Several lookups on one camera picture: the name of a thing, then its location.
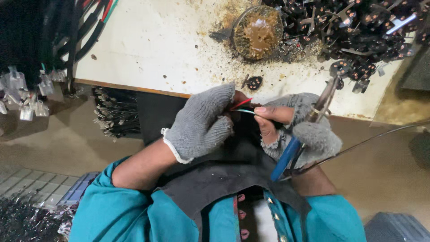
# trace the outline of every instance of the person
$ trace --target person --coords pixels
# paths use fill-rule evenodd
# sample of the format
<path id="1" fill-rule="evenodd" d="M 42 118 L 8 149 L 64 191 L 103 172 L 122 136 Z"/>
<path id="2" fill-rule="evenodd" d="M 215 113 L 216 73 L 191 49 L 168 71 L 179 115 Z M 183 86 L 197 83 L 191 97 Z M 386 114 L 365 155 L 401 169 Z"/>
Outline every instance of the person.
<path id="1" fill-rule="evenodd" d="M 304 122 L 317 98 L 311 93 L 285 96 L 255 108 L 256 122 L 238 124 L 232 120 L 239 113 L 225 111 L 246 99 L 234 84 L 191 96 L 172 127 L 162 130 L 162 139 L 110 164 L 88 186 L 70 241 L 250 239 L 256 232 L 243 227 L 248 215 L 241 207 L 242 192 L 251 187 L 262 192 L 270 209 L 269 223 L 277 233 L 269 237 L 274 240 L 366 241 L 356 210 L 336 194 L 320 167 L 288 182 L 269 179 L 273 160 L 292 134 L 307 144 L 295 168 L 340 150 L 342 142 L 326 118 L 318 124 Z M 277 130 L 272 121 L 284 126 Z M 252 136 L 246 124 L 258 124 L 260 147 L 244 138 Z"/>

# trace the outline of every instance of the white table surface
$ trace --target white table surface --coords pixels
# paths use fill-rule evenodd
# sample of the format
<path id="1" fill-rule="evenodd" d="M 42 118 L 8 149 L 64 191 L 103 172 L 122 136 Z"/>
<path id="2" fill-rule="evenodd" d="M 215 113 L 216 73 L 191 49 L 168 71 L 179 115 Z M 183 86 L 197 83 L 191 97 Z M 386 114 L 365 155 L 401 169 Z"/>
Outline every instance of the white table surface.
<path id="1" fill-rule="evenodd" d="M 261 104 L 291 93 L 320 94 L 331 78 L 327 70 L 334 60 L 249 64 L 232 58 L 234 50 L 209 37 L 212 31 L 231 27 L 245 9 L 257 2 L 120 0 L 99 41 L 78 63 L 76 78 L 185 94 L 235 81 L 236 89 Z M 371 76 L 364 94 L 352 93 L 355 82 L 345 79 L 343 90 L 335 93 L 330 106 L 332 113 L 372 120 L 400 64 L 395 61 L 387 65 L 382 77 L 377 73 Z M 262 86 L 256 91 L 240 89 L 246 74 L 264 75 Z"/>

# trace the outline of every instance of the red wire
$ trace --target red wire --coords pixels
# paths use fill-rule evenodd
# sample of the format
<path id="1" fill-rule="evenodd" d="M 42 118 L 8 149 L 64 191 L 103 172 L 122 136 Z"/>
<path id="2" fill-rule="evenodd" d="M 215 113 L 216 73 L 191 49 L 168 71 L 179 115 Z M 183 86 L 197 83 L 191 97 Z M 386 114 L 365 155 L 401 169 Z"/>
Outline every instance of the red wire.
<path id="1" fill-rule="evenodd" d="M 238 103 L 238 104 L 236 104 L 235 106 L 233 106 L 232 108 L 230 108 L 230 111 L 233 111 L 234 109 L 236 109 L 237 107 L 239 107 L 240 105 L 243 105 L 243 104 L 245 104 L 245 103 L 247 103 L 247 102 L 250 102 L 252 100 L 252 98 L 248 98 L 247 100 L 245 100 L 245 101 L 243 101 L 243 102 L 240 102 L 240 103 Z"/>
<path id="2" fill-rule="evenodd" d="M 109 3 L 107 4 L 107 7 L 104 9 L 103 17 L 101 18 L 101 21 L 103 22 L 106 16 L 108 15 L 109 10 L 111 9 L 112 3 L 114 0 L 109 0 Z"/>
<path id="3" fill-rule="evenodd" d="M 83 7 L 86 7 L 90 2 L 91 0 L 85 0 L 85 2 L 83 2 Z"/>

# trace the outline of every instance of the black apron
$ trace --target black apron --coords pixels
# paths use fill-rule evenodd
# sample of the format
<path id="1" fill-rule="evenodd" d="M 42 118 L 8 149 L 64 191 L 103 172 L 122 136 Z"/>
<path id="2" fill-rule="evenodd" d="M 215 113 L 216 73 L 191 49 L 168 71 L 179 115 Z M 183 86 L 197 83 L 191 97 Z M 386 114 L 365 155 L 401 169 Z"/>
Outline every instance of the black apron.
<path id="1" fill-rule="evenodd" d="M 201 211 L 206 206 L 224 196 L 260 186 L 300 214 L 302 237 L 306 241 L 305 220 L 311 207 L 290 182 L 270 180 L 276 163 L 261 148 L 258 126 L 249 118 L 235 123 L 235 135 L 221 148 L 194 159 L 191 164 L 172 167 L 160 178 L 156 190 L 162 190 L 194 220 L 200 233 L 199 241 L 202 241 Z"/>

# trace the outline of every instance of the gray knit glove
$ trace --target gray knit glove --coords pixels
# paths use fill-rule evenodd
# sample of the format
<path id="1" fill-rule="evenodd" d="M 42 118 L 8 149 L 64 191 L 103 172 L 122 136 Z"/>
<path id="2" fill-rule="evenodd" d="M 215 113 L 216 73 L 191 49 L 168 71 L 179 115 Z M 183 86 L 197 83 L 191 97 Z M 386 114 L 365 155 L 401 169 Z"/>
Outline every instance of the gray knit glove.
<path id="1" fill-rule="evenodd" d="M 192 95 L 176 115 L 171 129 L 164 128 L 166 143 L 180 163 L 209 154 L 233 133 L 233 122 L 221 116 L 233 101 L 234 83 Z"/>
<path id="2" fill-rule="evenodd" d="M 318 96 L 313 93 L 300 93 L 281 97 L 263 106 L 287 106 L 294 108 L 291 124 L 284 125 L 278 130 L 279 138 L 272 144 L 266 145 L 261 140 L 264 151 L 272 158 L 279 160 L 288 143 L 291 133 L 300 142 L 307 145 L 294 168 L 300 168 L 308 163 L 335 155 L 342 148 L 342 140 L 330 128 L 330 123 L 323 117 L 319 123 L 303 122 L 306 114 L 316 103 Z"/>

